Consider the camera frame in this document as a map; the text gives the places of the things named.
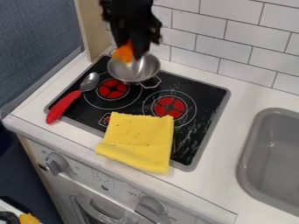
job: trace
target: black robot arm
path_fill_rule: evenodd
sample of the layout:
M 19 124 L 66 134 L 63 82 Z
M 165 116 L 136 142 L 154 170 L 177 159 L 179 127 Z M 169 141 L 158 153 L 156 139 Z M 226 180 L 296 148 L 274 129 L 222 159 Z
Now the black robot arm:
M 153 0 L 100 0 L 100 5 L 117 46 L 130 40 L 137 60 L 150 49 L 150 42 L 160 44 L 162 23 L 151 11 Z

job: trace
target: white subway tile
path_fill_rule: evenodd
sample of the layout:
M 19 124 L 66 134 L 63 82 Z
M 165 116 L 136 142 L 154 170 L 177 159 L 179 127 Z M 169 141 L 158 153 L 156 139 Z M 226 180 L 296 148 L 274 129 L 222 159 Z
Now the white subway tile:
M 170 60 L 170 46 L 169 45 L 150 45 L 150 52 L 156 55 L 159 59 Z
M 110 27 L 110 23 L 109 22 L 105 22 L 105 29 L 111 31 L 111 27 Z
M 265 87 L 271 87 L 276 72 L 222 59 L 220 62 L 219 74 L 242 81 L 249 81 Z
M 281 4 L 286 6 L 298 7 L 299 8 L 299 1 L 298 0 L 260 0 L 260 2 L 264 3 L 271 3 L 271 4 Z
M 223 38 L 226 21 L 225 19 L 202 16 L 190 12 L 174 10 L 173 28 L 196 32 L 215 38 Z
M 163 42 L 167 45 L 194 50 L 196 34 L 163 28 L 162 35 Z
M 154 15 L 163 23 L 164 27 L 171 27 L 171 9 L 155 5 L 151 9 Z
M 108 34 L 108 37 L 110 39 L 110 44 L 113 45 L 113 46 L 116 46 L 115 38 L 113 37 L 112 32 L 111 31 L 107 31 L 107 34 Z
M 299 95 L 299 78 L 285 73 L 277 74 L 273 88 Z
M 229 21 L 226 39 L 283 52 L 289 40 L 289 32 Z
M 172 47 L 171 60 L 173 62 L 196 67 L 208 72 L 217 73 L 219 59 L 197 52 L 190 52 L 183 49 Z
M 247 63 L 251 46 L 198 35 L 196 51 L 223 59 Z
M 261 25 L 291 32 L 299 32 L 299 10 L 267 4 L 261 17 Z
M 249 64 L 286 74 L 299 75 L 299 57 L 286 53 L 254 48 Z
M 258 24 L 263 3 L 240 0 L 201 0 L 200 13 Z
M 182 11 L 198 12 L 199 0 L 154 0 L 154 4 Z
M 287 53 L 299 55 L 299 34 L 292 33 L 289 41 Z

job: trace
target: red spoon handle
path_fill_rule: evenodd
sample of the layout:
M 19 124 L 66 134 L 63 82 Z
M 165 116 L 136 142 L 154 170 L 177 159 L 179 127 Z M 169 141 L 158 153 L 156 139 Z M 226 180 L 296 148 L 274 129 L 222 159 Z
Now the red spoon handle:
M 66 95 L 60 101 L 58 101 L 50 110 L 48 115 L 46 116 L 45 122 L 48 124 L 54 123 L 65 113 L 66 109 L 77 100 L 82 94 L 82 91 L 77 90 L 72 93 Z

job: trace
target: grout line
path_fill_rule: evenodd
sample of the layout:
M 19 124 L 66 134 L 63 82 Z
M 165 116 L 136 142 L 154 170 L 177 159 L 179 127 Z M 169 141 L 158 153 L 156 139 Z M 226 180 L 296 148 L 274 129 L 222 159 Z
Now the grout line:
M 260 15 L 260 18 L 259 18 L 259 23 L 258 23 L 258 25 L 260 25 L 261 24 L 261 18 L 262 18 L 262 14 L 264 13 L 264 9 L 265 9 L 265 3 L 262 5 L 262 7 L 261 7 L 261 15 Z
M 170 46 L 170 61 L 172 61 L 172 46 Z
M 243 65 L 246 65 L 245 63 L 241 63 L 241 62 L 234 61 L 234 60 L 230 60 L 230 59 L 225 59 L 225 60 L 229 60 L 229 61 L 233 61 L 233 62 L 236 62 L 236 63 L 240 63 L 240 64 L 243 64 Z M 260 87 L 264 87 L 264 88 L 270 88 L 270 89 L 277 90 L 277 91 L 282 91 L 282 92 L 284 92 L 284 93 L 288 93 L 288 94 L 299 95 L 299 94 L 294 94 L 294 93 L 291 93 L 291 92 L 283 91 L 283 90 L 280 90 L 280 89 L 278 89 L 278 88 L 272 88 L 272 87 L 268 87 L 268 86 L 263 86 L 263 85 L 261 85 L 261 84 L 254 83 L 254 82 L 251 82 L 251 81 L 237 79 L 237 78 L 234 78 L 234 77 L 232 77 L 232 76 L 228 76 L 228 75 L 224 75 L 224 74 L 220 74 L 220 73 L 214 73 L 214 72 L 211 72 L 211 71 L 207 71 L 207 70 L 205 70 L 205 69 L 202 69 L 202 68 L 198 68 L 198 67 L 194 67 L 194 66 L 187 66 L 186 64 L 182 64 L 182 63 L 179 63 L 179 62 L 173 62 L 173 63 L 179 64 L 179 65 L 182 65 L 182 66 L 185 66 L 185 67 L 192 67 L 192 68 L 195 68 L 195 69 L 204 71 L 204 72 L 208 72 L 208 73 L 213 73 L 213 74 L 217 74 L 217 75 L 220 75 L 220 76 L 224 76 L 224 77 L 230 78 L 230 79 L 232 79 L 232 80 L 244 81 L 244 82 L 247 82 L 247 83 L 254 84 L 254 85 L 256 85 L 256 86 L 260 86 Z M 286 75 L 290 75 L 290 76 L 294 76 L 294 77 L 296 77 L 296 78 L 299 78 L 298 75 L 294 75 L 294 74 L 282 73 L 282 72 L 278 72 L 278 71 L 275 71 L 275 70 L 271 70 L 271 69 L 267 69 L 267 68 L 259 67 L 259 66 L 252 66 L 252 65 L 250 65 L 250 66 L 251 66 L 251 67 L 258 67 L 258 68 L 265 69 L 265 70 L 272 71 L 272 72 L 276 72 L 276 76 L 275 76 L 275 78 L 277 78 L 277 74 L 278 74 L 278 73 L 286 74 Z
M 279 3 L 269 3 L 269 2 L 263 2 L 263 1 L 258 1 L 258 0 L 249 0 L 249 1 L 250 2 L 256 2 L 256 3 L 273 4 L 273 5 L 292 8 L 292 9 L 297 9 L 297 10 L 299 9 L 299 6 L 295 7 L 295 6 L 291 6 L 291 5 L 285 5 L 285 4 L 279 4 Z
M 173 28 L 173 10 L 171 10 L 170 28 Z
M 222 59 L 219 59 L 219 63 L 218 63 L 218 67 L 217 67 L 217 73 L 216 73 L 216 74 L 219 74 L 221 60 L 222 60 Z
M 274 84 L 275 84 L 275 81 L 276 81 L 277 75 L 278 75 L 278 72 L 275 74 L 275 78 L 274 78 L 274 80 L 273 80 L 273 83 L 272 83 L 272 85 L 271 85 L 271 88 L 273 88 L 273 86 L 274 86 Z
M 193 52 L 193 53 L 200 53 L 200 54 L 203 54 L 203 55 L 206 55 L 206 56 L 210 56 L 210 57 L 213 57 L 213 58 L 216 58 L 216 59 L 222 59 L 222 60 L 228 60 L 228 61 L 232 61 L 232 62 L 235 62 L 235 63 L 240 63 L 242 65 L 246 65 L 246 66 L 251 66 L 251 67 L 257 67 L 257 68 L 260 68 L 260 69 L 265 69 L 265 70 L 268 70 L 268 71 L 271 71 L 271 72 L 278 72 L 278 73 L 281 73 L 281 74 L 287 74 L 287 75 L 291 75 L 291 76 L 295 76 L 295 77 L 299 77 L 298 75 L 295 75 L 295 74 L 291 74 L 291 73 L 284 73 L 284 72 L 281 72 L 281 71 L 276 71 L 276 70 L 273 70 L 273 69 L 269 69 L 269 68 L 265 68 L 265 67 L 262 67 L 262 66 L 255 66 L 255 65 L 248 65 L 247 63 L 244 63 L 244 62 L 239 62 L 237 60 L 233 60 L 233 59 L 225 59 L 225 58 L 220 58 L 218 56 L 215 56 L 215 55 L 211 55 L 211 54 L 208 54 L 208 53 L 204 53 L 204 52 L 194 52 L 192 50 L 188 50 L 188 49 L 184 49 L 182 47 L 179 47 L 179 46 L 173 46 L 175 48 L 178 48 L 178 49 L 181 49 L 181 50 L 185 50 L 187 52 Z
M 197 12 L 193 12 L 193 11 L 188 11 L 188 10 L 178 10 L 178 9 L 173 9 L 171 7 L 167 7 L 167 6 L 160 6 L 160 5 L 157 5 L 159 7 L 164 7 L 166 9 L 170 9 L 170 10 L 176 10 L 176 11 L 183 11 L 183 12 L 188 12 L 188 13 L 191 13 L 191 14 L 196 14 L 196 15 L 201 15 L 201 16 L 205 16 L 205 17 L 209 17 L 209 18 L 218 18 L 218 19 L 222 19 L 222 20 L 228 20 L 228 21 L 233 21 L 233 22 L 237 22 L 237 23 L 242 23 L 242 24 L 246 24 L 246 25 L 255 25 L 255 26 L 260 26 L 260 27 L 264 27 L 264 28 L 269 28 L 269 29 L 273 29 L 273 30 L 277 30 L 277 31 L 281 31 L 281 32 L 291 32 L 291 31 L 288 31 L 288 30 L 283 30 L 283 29 L 279 29 L 279 28 L 275 28 L 275 27 L 270 27 L 270 26 L 266 26 L 266 25 L 258 25 L 258 24 L 252 24 L 252 23 L 248 23 L 248 22 L 244 22 L 244 21 L 238 21 L 238 20 L 234 20 L 234 19 L 230 19 L 230 18 L 224 18 L 224 17 L 214 17 L 214 16 L 210 16 L 210 15 L 206 15 L 206 14 L 203 14 L 203 13 L 197 13 Z
M 288 39 L 288 42 L 286 44 L 286 48 L 284 49 L 284 53 L 286 53 L 286 51 L 288 50 L 289 41 L 290 41 L 291 37 L 292 37 L 292 32 L 289 34 L 289 39 Z
M 223 34 L 223 39 L 226 39 L 226 31 L 227 31 L 228 20 L 226 20 L 225 32 Z
M 232 41 L 232 40 L 228 40 L 228 39 L 222 39 L 222 38 L 215 38 L 215 37 L 208 36 L 208 35 L 205 35 L 205 34 L 200 34 L 200 33 L 191 32 L 191 31 L 183 31 L 183 30 L 180 30 L 180 29 L 172 29 L 172 30 L 176 30 L 176 31 L 180 31 L 180 32 L 187 32 L 187 33 L 191 33 L 191 34 L 195 34 L 195 35 L 199 35 L 199 36 L 208 37 L 208 38 L 211 38 L 211 39 L 219 39 L 219 40 L 223 40 L 223 41 L 227 41 L 227 42 L 231 42 L 231 43 L 235 43 L 235 44 L 239 44 L 239 45 L 244 45 L 244 46 L 254 46 L 254 47 L 256 47 L 256 48 L 260 48 L 260 49 L 267 50 L 267 51 L 271 51 L 271 52 L 275 52 L 275 53 L 284 53 L 284 54 L 287 54 L 287 55 L 291 55 L 291 56 L 299 57 L 299 55 L 296 55 L 296 54 L 292 54 L 292 53 L 284 52 L 284 51 L 281 51 L 281 52 L 280 52 L 280 51 L 273 50 L 273 49 L 268 49 L 268 48 L 265 48 L 265 47 L 262 47 L 262 46 L 248 45 L 248 44 L 244 44 L 244 43 L 241 43 L 241 42 L 236 42 L 236 41 Z
M 198 14 L 200 14 L 200 8 L 201 8 L 201 0 L 199 0 L 199 3 L 198 3 Z
M 198 47 L 198 35 L 195 37 L 195 47 L 194 47 L 194 52 L 196 52 L 196 49 Z
M 248 62 L 247 62 L 248 65 L 249 65 L 249 62 L 250 62 L 250 59 L 251 59 L 251 55 L 253 54 L 253 50 L 254 50 L 254 47 L 251 48 L 249 58 L 248 58 Z

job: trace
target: toy stove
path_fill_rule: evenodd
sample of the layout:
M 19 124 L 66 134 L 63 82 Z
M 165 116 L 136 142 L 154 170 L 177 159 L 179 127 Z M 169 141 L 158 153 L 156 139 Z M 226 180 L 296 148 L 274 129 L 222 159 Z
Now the toy stove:
M 175 119 L 171 165 L 191 171 L 227 102 L 228 92 L 219 87 L 160 72 L 141 84 L 125 84 L 107 72 L 110 57 L 93 64 L 47 109 L 79 89 L 90 73 L 100 75 L 96 89 L 86 92 L 65 112 L 62 120 L 103 136 L 113 111 L 131 115 L 173 116 Z

